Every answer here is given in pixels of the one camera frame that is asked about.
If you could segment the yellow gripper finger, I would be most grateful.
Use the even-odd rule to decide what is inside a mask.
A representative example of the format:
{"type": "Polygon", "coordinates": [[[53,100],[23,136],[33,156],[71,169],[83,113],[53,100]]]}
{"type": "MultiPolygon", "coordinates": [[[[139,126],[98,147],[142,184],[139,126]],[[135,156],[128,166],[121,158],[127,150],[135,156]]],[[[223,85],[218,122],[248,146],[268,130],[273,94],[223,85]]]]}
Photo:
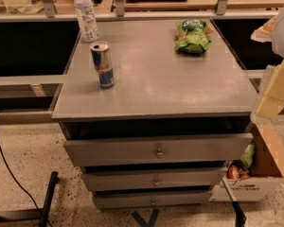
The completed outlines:
{"type": "Polygon", "coordinates": [[[284,108],[284,63],[279,64],[272,74],[263,98],[257,108],[257,115],[272,119],[284,108]]]}
{"type": "Polygon", "coordinates": [[[272,40],[273,31],[275,27],[276,17],[271,18],[263,26],[256,29],[252,35],[251,39],[256,42],[266,43],[272,40]]]}

